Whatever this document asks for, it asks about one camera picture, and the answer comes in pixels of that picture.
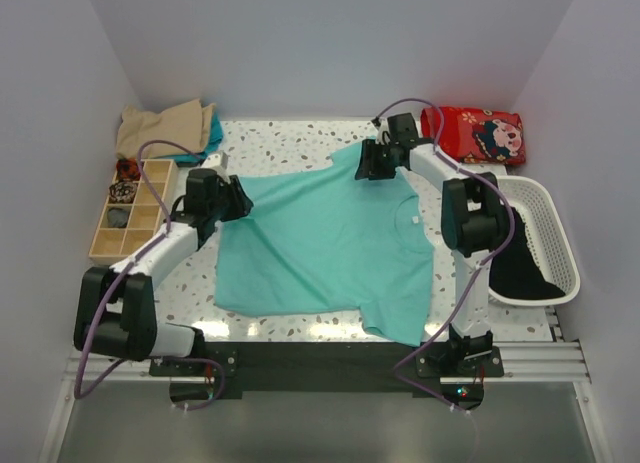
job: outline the cartoon print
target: cartoon print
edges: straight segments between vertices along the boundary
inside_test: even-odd
[[[470,163],[470,164],[473,164],[473,165],[486,163],[485,160],[479,159],[473,153],[469,153],[467,156],[463,157],[462,158],[462,162],[463,163]]]
[[[472,125],[478,122],[478,120],[476,120],[476,117],[468,111],[462,113],[462,121],[466,121],[467,123],[471,123]]]
[[[504,120],[473,125],[472,134],[480,151],[492,160],[504,161],[518,156],[522,148],[522,130]]]

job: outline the white wall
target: white wall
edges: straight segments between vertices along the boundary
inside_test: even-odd
[[[571,0],[91,0],[149,109],[373,116],[404,96],[509,108]]]
[[[88,0],[0,0],[0,460],[37,458],[137,103]]]
[[[582,341],[621,463],[640,461],[640,0],[574,0],[515,109],[526,175],[553,194],[582,292],[560,314]]]

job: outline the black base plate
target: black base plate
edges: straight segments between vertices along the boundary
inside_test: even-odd
[[[437,354],[446,343],[434,343],[429,353]],[[209,342],[207,357],[223,365],[226,375],[225,399],[242,398],[245,391],[294,392],[402,392],[425,396],[398,380],[394,365],[413,351],[397,343],[279,343],[279,342]],[[501,362],[494,348],[485,364],[485,376],[502,376]],[[407,364],[399,370],[406,378],[441,393],[440,377],[473,377],[475,371],[460,369],[455,374],[437,374],[425,363]],[[151,376],[204,376],[204,365],[153,362]]]
[[[473,378],[479,376],[480,368],[484,369],[484,376],[490,378],[501,378],[504,376],[502,357],[497,346],[492,347],[491,355],[483,357],[480,363],[473,360],[460,362],[455,369],[446,372],[438,371],[438,359],[446,354],[446,342],[433,343],[427,351],[416,357],[416,368],[418,376],[421,378],[440,377],[463,377]]]

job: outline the terrazzo table surface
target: terrazzo table surface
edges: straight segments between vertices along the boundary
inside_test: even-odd
[[[331,165],[330,154],[376,134],[368,121],[223,121],[221,150],[229,155],[229,173],[268,176],[313,171]],[[485,170],[506,174],[501,166]],[[188,169],[181,169],[175,197],[184,194]],[[440,233],[440,192],[406,172],[420,200],[425,234],[435,248],[431,312],[423,340],[449,316],[455,304],[453,257]],[[208,341],[385,341],[362,330],[358,311],[314,315],[245,317],[215,306],[215,265],[220,232],[179,264],[156,291],[159,321],[198,327]],[[495,341],[552,341],[544,308],[490,305]],[[441,336],[446,339],[446,332]]]

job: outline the black joint motor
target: black joint motor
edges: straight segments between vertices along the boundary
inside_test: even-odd
[[[73,333],[73,344],[78,351],[84,348],[100,300],[115,278],[113,271],[105,267],[93,267],[84,274]],[[91,351],[114,358],[142,361],[151,353],[157,334],[151,277],[127,275],[109,303],[118,298],[122,299],[122,311],[104,311],[96,327]]]
[[[483,336],[471,338],[460,336],[453,326],[449,327],[449,344],[452,361],[473,361],[491,355],[493,348],[493,333],[487,331]]]
[[[198,248],[215,232],[217,221],[245,217],[253,208],[237,176],[225,181],[210,168],[191,170],[187,177],[184,208],[172,215],[173,221],[186,223],[198,232]]]
[[[481,176],[498,186],[493,173]],[[480,207],[469,209],[470,202]],[[495,250],[507,237],[509,228],[506,209],[498,195],[473,178],[444,182],[441,226],[445,244],[465,258],[476,251]]]
[[[372,123],[379,128],[380,119]],[[420,138],[416,122],[411,113],[390,116],[387,118],[388,131],[382,133],[382,143],[366,139],[362,142],[360,164],[356,171],[356,180],[390,180],[396,176],[396,168],[409,167],[409,154],[418,145],[430,143],[431,140]]]

